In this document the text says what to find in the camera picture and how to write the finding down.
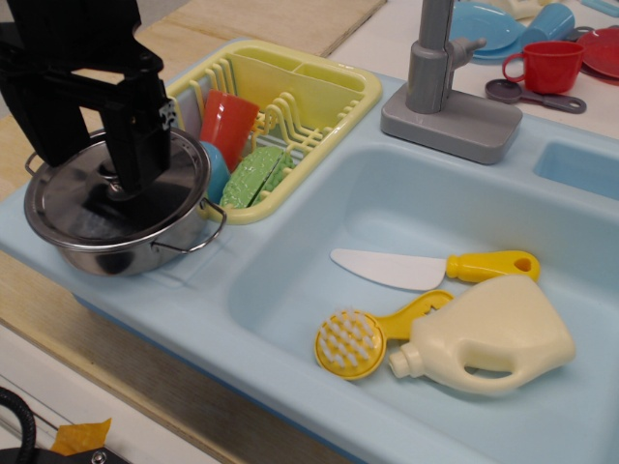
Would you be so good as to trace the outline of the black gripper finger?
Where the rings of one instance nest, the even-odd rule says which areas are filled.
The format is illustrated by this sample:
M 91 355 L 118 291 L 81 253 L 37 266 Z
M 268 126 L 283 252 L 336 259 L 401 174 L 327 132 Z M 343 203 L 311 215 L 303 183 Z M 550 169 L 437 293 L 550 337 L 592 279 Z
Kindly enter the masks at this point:
M 156 76 L 125 79 L 100 110 L 120 189 L 135 196 L 170 166 L 173 104 Z
M 64 164 L 89 145 L 89 132 L 76 104 L 43 96 L 5 96 L 4 100 L 34 151 L 47 164 Z

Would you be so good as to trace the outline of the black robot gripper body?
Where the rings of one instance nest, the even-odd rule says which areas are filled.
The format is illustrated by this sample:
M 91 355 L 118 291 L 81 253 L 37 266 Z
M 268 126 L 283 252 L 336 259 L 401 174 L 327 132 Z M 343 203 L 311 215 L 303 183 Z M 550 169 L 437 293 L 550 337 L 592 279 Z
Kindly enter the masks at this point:
M 137 92 L 131 106 L 161 114 L 162 59 L 142 45 L 135 32 L 142 24 L 136 1 L 7 1 L 11 19 L 1 23 L 1 95 L 17 113 L 19 77 L 55 71 L 94 70 L 124 76 L 122 85 Z

